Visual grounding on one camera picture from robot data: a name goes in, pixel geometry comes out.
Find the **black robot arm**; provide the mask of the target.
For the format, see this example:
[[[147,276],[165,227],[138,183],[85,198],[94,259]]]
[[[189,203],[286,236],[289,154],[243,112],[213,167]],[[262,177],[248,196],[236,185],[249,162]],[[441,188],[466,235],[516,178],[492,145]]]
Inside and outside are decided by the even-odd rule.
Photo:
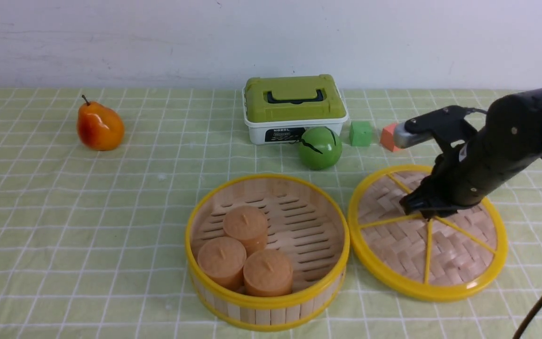
[[[475,112],[451,105],[394,129],[398,148],[434,139],[442,150],[430,174],[400,200],[405,214],[420,212],[430,219],[469,210],[542,158],[542,89],[495,100],[481,129],[465,119]]]

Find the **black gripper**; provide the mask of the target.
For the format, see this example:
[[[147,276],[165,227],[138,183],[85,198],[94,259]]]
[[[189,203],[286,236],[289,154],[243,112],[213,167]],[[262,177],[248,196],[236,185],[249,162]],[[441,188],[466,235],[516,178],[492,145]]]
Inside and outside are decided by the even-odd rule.
[[[399,204],[405,215],[419,213],[428,220],[439,211],[468,210],[541,154],[539,146],[514,135],[477,134],[464,146],[443,154],[431,174]]]

